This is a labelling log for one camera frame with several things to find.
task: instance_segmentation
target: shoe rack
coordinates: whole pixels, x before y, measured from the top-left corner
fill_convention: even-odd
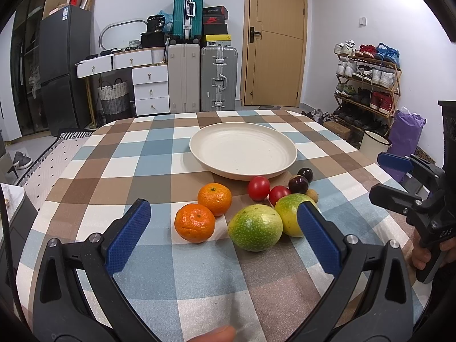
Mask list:
[[[363,84],[363,85],[371,86],[372,87],[371,93],[373,92],[373,90],[378,89],[378,90],[380,90],[382,92],[387,92],[387,93],[391,94],[391,97],[393,99],[393,106],[391,107],[391,111],[388,114],[384,114],[384,113],[382,113],[382,112],[380,112],[378,110],[372,109],[371,107],[365,106],[364,104],[358,103],[358,102],[350,99],[349,97],[345,97],[343,95],[334,94],[334,97],[336,98],[336,101],[337,101],[337,104],[338,104],[337,109],[339,109],[342,106],[342,103],[344,101],[348,102],[348,103],[351,103],[351,104],[354,104],[354,105],[356,105],[357,107],[359,107],[359,108],[361,108],[363,110],[370,111],[371,113],[376,114],[377,116],[385,118],[386,119],[386,124],[388,125],[388,129],[391,129],[391,126],[392,126],[393,121],[394,121],[394,115],[396,114],[397,103],[399,101],[399,97],[400,97],[400,94],[401,94],[400,93],[400,77],[402,75],[402,70],[400,68],[396,67],[395,63],[390,63],[388,61],[364,58],[364,57],[359,57],[359,56],[351,56],[351,55],[348,55],[348,56],[342,55],[342,54],[336,54],[336,55],[338,56],[339,60],[342,59],[342,58],[347,59],[347,60],[351,59],[351,60],[353,60],[353,61],[355,61],[357,63],[369,64],[371,66],[377,66],[377,67],[381,67],[381,68],[393,69],[394,70],[395,75],[396,75],[396,82],[395,82],[395,84],[394,84],[392,89],[388,89],[388,88],[380,86],[380,85],[375,85],[375,84],[372,84],[372,83],[369,83],[369,82],[360,81],[360,80],[357,80],[357,79],[354,79],[354,78],[340,76],[340,75],[336,74],[337,80],[339,81],[340,84],[345,85],[348,82],[357,82],[357,83],[360,83],[360,84]],[[334,114],[333,114],[333,117],[338,122],[344,124],[345,126],[351,128],[351,129],[356,129],[358,131],[364,132],[362,129],[360,129],[360,128],[352,125],[352,124],[349,124],[348,122],[345,122],[344,120],[340,119],[338,116],[336,116]]]

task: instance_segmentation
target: orange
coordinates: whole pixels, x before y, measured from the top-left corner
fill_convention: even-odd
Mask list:
[[[189,203],[177,211],[174,228],[185,240],[201,243],[214,233],[215,217],[203,205]]]
[[[198,203],[211,210],[214,216],[222,216],[231,206],[230,190],[216,182],[204,185],[198,192]]]

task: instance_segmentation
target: red tomato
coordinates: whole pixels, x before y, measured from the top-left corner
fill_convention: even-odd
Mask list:
[[[264,198],[266,198],[269,194],[269,189],[269,180],[263,176],[254,177],[252,180],[250,180],[247,187],[249,197],[254,201],[262,201]]]
[[[271,202],[272,205],[275,205],[280,198],[289,194],[291,194],[291,191],[286,186],[274,186],[269,192],[269,202]]]

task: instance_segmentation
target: white sneaker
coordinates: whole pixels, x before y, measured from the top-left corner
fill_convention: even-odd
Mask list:
[[[344,43],[336,44],[336,46],[334,47],[334,53],[337,55],[342,54],[343,46],[344,46]]]
[[[337,66],[337,70],[336,70],[336,73],[339,75],[339,76],[343,76],[344,73],[345,73],[345,68],[347,67],[347,61],[346,59],[342,59],[341,61],[339,61],[339,64]]]
[[[382,76],[382,71],[378,69],[372,69],[372,83],[378,85],[380,83],[380,78]]]
[[[349,60],[347,66],[345,67],[344,76],[352,78],[353,73],[357,70],[357,65],[354,61]]]
[[[353,40],[345,41],[345,45],[342,48],[342,55],[353,55],[355,52],[355,42]]]
[[[394,73],[382,72],[378,84],[391,90],[394,87],[394,77]]]

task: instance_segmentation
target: purple plastic bag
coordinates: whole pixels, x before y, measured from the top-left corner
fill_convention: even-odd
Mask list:
[[[402,107],[401,110],[396,111],[394,123],[391,126],[388,137],[392,144],[388,149],[388,153],[400,157],[413,154],[425,124],[426,120],[423,117],[418,114],[411,114],[407,108]],[[401,182],[405,175],[404,172],[389,168],[385,168],[384,170],[397,182]]]

